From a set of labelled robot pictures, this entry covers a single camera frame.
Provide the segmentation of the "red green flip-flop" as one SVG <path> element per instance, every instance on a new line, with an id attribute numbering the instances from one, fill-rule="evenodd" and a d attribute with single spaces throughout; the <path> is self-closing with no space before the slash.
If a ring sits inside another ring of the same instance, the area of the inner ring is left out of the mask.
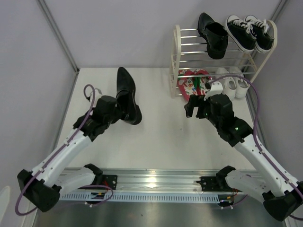
<path id="1" fill-rule="evenodd" d="M 198 95 L 206 95 L 208 93 L 209 88 L 207 87 L 207 83 L 212 77 L 208 76 L 209 73 L 205 69 L 197 69 L 194 71 L 194 86 L 196 88 L 196 92 Z"/>
<path id="2" fill-rule="evenodd" d="M 177 86 L 186 102 L 189 101 L 191 95 L 197 95 L 196 78 L 192 77 L 195 73 L 191 70 L 179 70 L 178 75 L 184 78 L 178 78 Z"/>

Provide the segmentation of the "white sneaker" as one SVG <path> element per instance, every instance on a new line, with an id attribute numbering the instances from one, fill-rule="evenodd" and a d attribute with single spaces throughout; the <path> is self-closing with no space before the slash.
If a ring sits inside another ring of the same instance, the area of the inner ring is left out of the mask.
<path id="1" fill-rule="evenodd" d="M 244 77 L 242 71 L 238 67 L 230 67 L 229 72 L 231 74 L 235 74 L 235 75 L 238 75 L 240 77 Z M 249 85 L 245 80 L 243 80 L 239 77 L 233 77 L 233 78 L 234 78 L 235 84 L 236 84 L 235 97 L 238 98 L 238 99 L 243 99 L 247 94 L 247 91 L 249 89 Z"/>
<path id="2" fill-rule="evenodd" d="M 216 74 L 216 78 L 228 75 L 228 77 L 222 78 L 219 81 L 223 86 L 223 94 L 227 95 L 230 100 L 234 100 L 236 94 L 236 84 L 234 78 L 229 76 L 230 73 L 226 68 L 218 68 L 216 70 Z"/>

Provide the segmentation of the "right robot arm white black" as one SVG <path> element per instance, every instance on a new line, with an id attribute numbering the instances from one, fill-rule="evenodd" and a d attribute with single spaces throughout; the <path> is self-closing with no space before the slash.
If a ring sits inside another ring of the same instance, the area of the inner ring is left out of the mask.
<path id="1" fill-rule="evenodd" d="M 207 119 L 221 139 L 240 152 L 262 176 L 263 181 L 242 174 L 231 166 L 218 173 L 217 187 L 238 189 L 263 204 L 277 221 L 284 221 L 303 204 L 303 183 L 287 172 L 260 143 L 253 129 L 234 115 L 227 95 L 191 95 L 184 109 L 188 118 Z"/>

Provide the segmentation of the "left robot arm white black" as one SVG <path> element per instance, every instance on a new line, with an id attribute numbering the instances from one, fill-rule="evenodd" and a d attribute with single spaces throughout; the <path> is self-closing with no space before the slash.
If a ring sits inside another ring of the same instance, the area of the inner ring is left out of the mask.
<path id="1" fill-rule="evenodd" d="M 103 171 L 93 164 L 87 164 L 69 176 L 60 177 L 60 174 L 83 149 L 121 116 L 121 108 L 114 97 L 99 98 L 95 107 L 78 118 L 61 147 L 31 171 L 23 169 L 19 172 L 17 179 L 21 194 L 37 209 L 47 212 L 61 196 L 73 190 L 85 187 L 107 188 Z"/>

